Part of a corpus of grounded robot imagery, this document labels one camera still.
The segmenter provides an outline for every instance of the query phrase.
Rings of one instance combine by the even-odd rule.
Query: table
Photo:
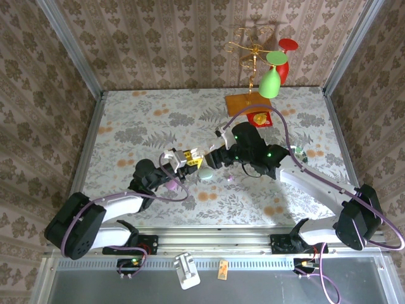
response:
[[[136,163],[170,148],[207,149],[215,128],[229,120],[225,96],[246,89],[193,89],[109,92],[85,177],[91,198],[124,191]],[[349,182],[335,131],[319,87],[283,87],[273,106],[285,116],[293,145],[308,155],[308,165],[338,181]],[[285,145],[282,123],[259,129],[268,144]],[[240,117],[237,122],[246,121]],[[319,219],[331,211],[302,191],[269,177],[248,177],[234,165],[214,172],[210,180],[197,174],[185,183],[191,197],[180,203],[155,200],[144,212],[121,217],[135,227],[202,225],[294,225],[302,218]],[[182,197],[184,192],[160,187],[157,195]]]

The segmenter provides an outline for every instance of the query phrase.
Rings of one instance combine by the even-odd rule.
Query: purple cable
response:
[[[63,257],[66,257],[66,255],[65,255],[66,242],[67,242],[67,240],[68,240],[68,238],[69,238],[70,233],[72,232],[73,228],[75,227],[75,224],[77,223],[77,221],[79,220],[79,218],[82,216],[82,214],[83,214],[88,208],[90,208],[93,204],[100,203],[100,202],[102,202],[102,201],[110,200],[110,199],[114,199],[114,198],[122,198],[122,197],[125,197],[125,196],[130,195],[130,194],[136,194],[137,196],[140,196],[140,197],[142,197],[142,198],[153,198],[153,199],[155,199],[155,200],[171,201],[171,202],[176,202],[176,203],[177,203],[177,202],[180,202],[180,201],[185,201],[185,200],[190,196],[189,190],[188,190],[180,181],[176,180],[176,178],[175,178],[174,176],[172,176],[172,174],[170,174],[170,173],[163,167],[163,165],[162,165],[162,158],[163,158],[163,156],[164,156],[164,153],[160,154],[160,157],[159,157],[159,166],[160,166],[160,169],[161,169],[171,180],[175,181],[175,183],[178,184],[178,185],[185,191],[185,193],[186,193],[185,198],[182,198],[182,199],[161,198],[161,197],[158,197],[158,196],[152,196],[152,195],[143,194],[143,193],[136,193],[136,192],[133,192],[133,191],[125,191],[125,192],[122,192],[122,193],[110,194],[110,195],[107,195],[107,196],[102,197],[102,198],[97,198],[97,199],[95,199],[94,201],[90,201],[90,202],[88,202],[88,203],[76,214],[76,216],[73,218],[72,222],[70,223],[69,227],[67,228],[67,230],[66,230],[66,232],[65,232],[65,235],[63,236],[62,243],[61,243],[61,253],[62,253],[62,256],[63,256]]]
[[[114,250],[138,250],[141,251],[145,258],[143,258],[142,264],[139,266],[138,270],[135,271],[134,276],[135,277],[138,272],[145,266],[146,263],[146,258],[147,258],[147,252],[144,248],[141,247],[119,247],[119,246],[109,246],[108,248],[114,249]],[[122,270],[122,264],[120,265],[120,267],[118,268],[118,273],[121,274],[121,270]]]
[[[319,254],[319,274],[307,274],[307,273],[305,273],[304,271],[302,271],[302,270],[299,269],[299,268],[295,268],[295,270],[298,271],[298,272],[300,272],[300,273],[301,273],[302,275],[304,275],[304,276],[308,276],[308,278],[309,278],[309,277],[318,277],[318,276],[319,276],[320,279],[321,279],[321,286],[322,286],[323,293],[324,293],[325,296],[327,297],[327,300],[329,301],[329,303],[330,303],[330,304],[340,304],[340,299],[341,299],[341,297],[340,297],[340,292],[339,292],[338,287],[337,287],[336,284],[331,280],[331,278],[329,278],[329,277],[327,277],[325,274],[323,274],[323,269],[322,269],[322,253],[323,253],[323,250],[325,249],[325,246],[326,246],[326,245],[327,245],[326,243],[323,243],[323,244],[322,244],[321,252],[320,252],[320,254]],[[333,302],[332,299],[329,297],[327,288],[326,288],[326,286],[325,286],[325,281],[324,281],[325,279],[326,279],[326,280],[333,286],[333,288],[335,288],[335,290],[336,290],[336,295],[337,295],[337,301],[336,301],[336,302]]]
[[[315,173],[306,170],[306,168],[303,167],[302,163],[295,157],[294,152],[291,149],[291,145],[290,145],[290,139],[289,139],[289,130],[287,127],[287,122],[285,121],[283,115],[277,111],[276,109],[274,109],[272,106],[269,106],[267,104],[253,104],[251,106],[247,106],[246,108],[240,110],[234,117],[231,118],[231,120],[229,121],[229,123],[227,123],[224,126],[224,130],[226,128],[229,127],[229,125],[243,112],[245,112],[248,109],[251,108],[268,108],[272,111],[274,111],[282,120],[283,125],[284,125],[284,131],[285,131],[285,142],[287,143],[287,147],[289,149],[290,152],[290,156],[292,158],[292,160],[294,161],[294,163],[296,163],[296,165],[303,171],[306,172],[307,174],[309,174],[310,176],[314,177],[315,179],[318,179],[319,181],[323,182],[324,184],[335,188],[338,191],[342,191],[344,194],[350,196],[352,199],[356,200],[360,205],[362,205],[363,207],[365,207],[366,209],[368,209],[369,211],[373,212],[377,217],[379,217],[383,222],[385,222],[397,235],[397,237],[399,238],[399,241],[401,242],[400,245],[398,246],[390,246],[390,245],[386,245],[386,244],[381,244],[381,243],[377,243],[374,241],[369,241],[369,243],[377,245],[379,247],[382,248],[386,248],[389,250],[402,250],[405,248],[405,240],[404,240],[404,236],[401,234],[401,232],[399,231],[399,229],[389,220],[387,219],[386,216],[384,216],[382,213],[378,212],[377,210],[375,210],[372,206],[370,206],[369,204],[367,204],[365,201],[363,201],[361,198],[357,197],[356,195],[350,193],[349,191],[346,191],[345,189],[340,188],[338,185],[335,185],[333,182],[330,182],[329,180],[326,180],[318,175],[316,175]]]

